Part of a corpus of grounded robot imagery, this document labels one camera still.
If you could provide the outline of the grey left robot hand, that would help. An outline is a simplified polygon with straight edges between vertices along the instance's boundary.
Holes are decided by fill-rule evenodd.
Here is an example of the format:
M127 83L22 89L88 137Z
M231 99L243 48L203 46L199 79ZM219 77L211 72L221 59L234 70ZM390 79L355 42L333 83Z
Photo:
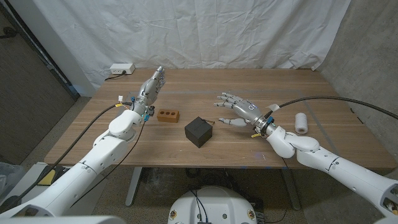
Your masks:
M151 106L157 99L160 89L165 84L165 70L160 66L147 81L141 85L132 110L142 115L147 107Z

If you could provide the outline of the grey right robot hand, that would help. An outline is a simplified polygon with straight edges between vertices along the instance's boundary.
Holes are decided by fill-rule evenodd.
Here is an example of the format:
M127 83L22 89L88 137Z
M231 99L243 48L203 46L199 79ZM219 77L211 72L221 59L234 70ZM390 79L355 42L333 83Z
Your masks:
M251 124L261 128L270 116L270 113L263 114L254 103L244 100L236 95L222 93L222 95L218 96L217 99L222 101L214 103L214 106L231 109L239 115L239 118L236 119L218 119L222 123L230 126L245 127L247 124Z

